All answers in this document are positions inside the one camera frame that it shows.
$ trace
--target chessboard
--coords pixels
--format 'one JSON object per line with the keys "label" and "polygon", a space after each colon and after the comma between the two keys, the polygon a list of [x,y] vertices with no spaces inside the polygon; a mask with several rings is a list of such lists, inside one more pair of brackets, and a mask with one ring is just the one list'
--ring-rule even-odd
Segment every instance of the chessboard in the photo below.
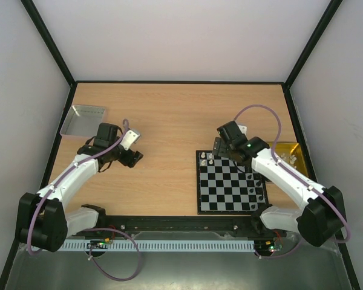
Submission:
{"label": "chessboard", "polygon": [[252,214],[268,204],[264,178],[251,168],[209,150],[196,151],[196,163],[198,214]]}

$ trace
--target robotic arm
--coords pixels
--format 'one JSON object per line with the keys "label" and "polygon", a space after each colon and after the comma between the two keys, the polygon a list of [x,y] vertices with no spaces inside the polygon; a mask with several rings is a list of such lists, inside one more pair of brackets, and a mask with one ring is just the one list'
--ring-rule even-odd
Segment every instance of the robotic arm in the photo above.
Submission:
{"label": "robotic arm", "polygon": [[102,123],[97,135],[88,140],[75,156],[73,162],[53,182],[36,194],[26,193],[19,201],[18,218],[16,222],[16,238],[27,243],[28,231],[32,216],[41,199],[52,191],[43,204],[32,232],[32,245],[49,251],[57,251],[66,237],[72,236],[84,229],[93,228],[99,222],[99,217],[105,215],[105,210],[94,205],[83,205],[77,211],[65,213],[66,206],[83,184],[97,172],[107,170],[113,161],[119,161],[124,166],[134,167],[143,155],[130,147],[140,138],[140,133],[129,129],[121,142],[105,154],[94,159],[89,158],[110,148],[119,138],[116,125]]}
{"label": "robotic arm", "polygon": [[320,247],[343,227],[340,218],[312,191],[316,189],[321,192],[345,219],[342,193],[336,187],[325,188],[289,165],[286,167],[290,172],[284,170],[278,165],[284,161],[279,157],[277,162],[273,159],[269,145],[258,137],[248,140],[245,134],[246,128],[238,126],[235,121],[219,127],[217,131],[220,138],[215,139],[214,155],[253,168],[287,193],[299,208],[291,210],[268,205],[258,209],[253,215],[253,227],[258,233],[266,229],[294,231],[302,235],[311,245]]}

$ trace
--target wooden tabletop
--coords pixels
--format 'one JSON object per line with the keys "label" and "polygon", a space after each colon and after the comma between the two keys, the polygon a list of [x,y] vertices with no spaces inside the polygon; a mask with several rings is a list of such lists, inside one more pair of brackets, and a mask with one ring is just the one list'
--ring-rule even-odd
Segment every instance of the wooden tabletop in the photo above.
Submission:
{"label": "wooden tabletop", "polygon": [[[106,122],[140,131],[132,146],[144,157],[130,169],[114,163],[92,177],[71,200],[67,211],[94,204],[111,215],[197,215],[196,150],[211,150],[216,128],[231,121],[245,106],[264,104],[280,116],[280,141],[295,142],[295,134],[280,85],[172,85],[80,83],[73,105],[106,107]],[[277,123],[270,112],[253,108],[239,119],[248,137],[273,141]],[[83,141],[63,138],[51,179],[70,162]],[[295,207],[274,184],[267,184],[269,202]]]}

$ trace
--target gray floor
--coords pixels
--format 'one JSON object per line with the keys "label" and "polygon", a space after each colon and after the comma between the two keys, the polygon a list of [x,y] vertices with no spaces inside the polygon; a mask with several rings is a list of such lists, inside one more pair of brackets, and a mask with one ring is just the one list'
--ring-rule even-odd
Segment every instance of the gray floor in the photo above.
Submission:
{"label": "gray floor", "polygon": [[[258,260],[252,253],[143,253],[141,273],[132,281],[107,279],[81,252],[20,251],[6,289],[351,289],[335,253],[301,246],[292,255]],[[130,276],[135,253],[105,253],[99,263],[118,277]]]}

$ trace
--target yellow container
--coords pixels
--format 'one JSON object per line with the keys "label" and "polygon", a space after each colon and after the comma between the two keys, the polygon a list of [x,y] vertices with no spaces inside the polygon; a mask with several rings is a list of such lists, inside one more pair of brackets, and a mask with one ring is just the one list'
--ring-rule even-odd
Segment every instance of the yellow container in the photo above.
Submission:
{"label": "yellow container", "polygon": [[[270,147],[273,146],[273,143],[271,142],[268,142],[268,144]],[[277,143],[275,152],[288,165],[296,168],[297,171],[309,178],[308,170],[305,165],[305,160],[303,156],[303,150],[301,150],[301,146],[299,143]]]}

